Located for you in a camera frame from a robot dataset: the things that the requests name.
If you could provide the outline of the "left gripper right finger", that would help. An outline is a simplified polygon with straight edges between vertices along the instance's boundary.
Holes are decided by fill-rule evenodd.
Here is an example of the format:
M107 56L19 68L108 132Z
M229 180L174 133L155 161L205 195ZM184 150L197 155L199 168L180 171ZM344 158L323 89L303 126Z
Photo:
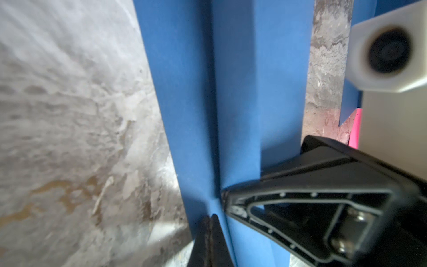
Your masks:
M209 222L209 266L234 266L219 218L216 214L210 218Z

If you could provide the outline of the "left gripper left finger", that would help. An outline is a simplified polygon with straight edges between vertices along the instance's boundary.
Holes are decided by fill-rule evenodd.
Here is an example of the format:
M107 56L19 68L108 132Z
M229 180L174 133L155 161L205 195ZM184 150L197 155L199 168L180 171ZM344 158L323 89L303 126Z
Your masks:
M195 239L190 255L188 267L210 267L210 238L211 238L211 218L203 217L200 223L199 232Z

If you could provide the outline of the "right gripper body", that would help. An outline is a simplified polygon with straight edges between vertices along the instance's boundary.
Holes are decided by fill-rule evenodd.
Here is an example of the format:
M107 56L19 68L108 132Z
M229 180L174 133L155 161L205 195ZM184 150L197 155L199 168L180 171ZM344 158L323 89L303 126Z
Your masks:
M373 248L360 259L358 267L425 267L427 265L427 182L338 141L308 135L301 152L329 147L364 163L402 185L416 185L415 201L402 207L384 228Z

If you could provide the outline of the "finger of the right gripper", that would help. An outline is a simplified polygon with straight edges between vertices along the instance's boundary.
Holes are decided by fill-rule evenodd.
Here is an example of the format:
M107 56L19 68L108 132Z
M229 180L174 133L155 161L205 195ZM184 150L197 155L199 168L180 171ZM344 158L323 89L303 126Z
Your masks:
M357 161L222 191L225 213L312 267L358 267L394 215L417 197Z

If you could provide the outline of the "pink rectangular paper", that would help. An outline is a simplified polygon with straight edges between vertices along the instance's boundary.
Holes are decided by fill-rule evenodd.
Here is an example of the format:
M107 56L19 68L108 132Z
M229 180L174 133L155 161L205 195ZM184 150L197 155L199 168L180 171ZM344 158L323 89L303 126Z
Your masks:
M354 122L352 125L348 145L353 149L358 149L359 147L359 136L360 136L360 127L361 127L361 117L363 110L357 108L355 110Z

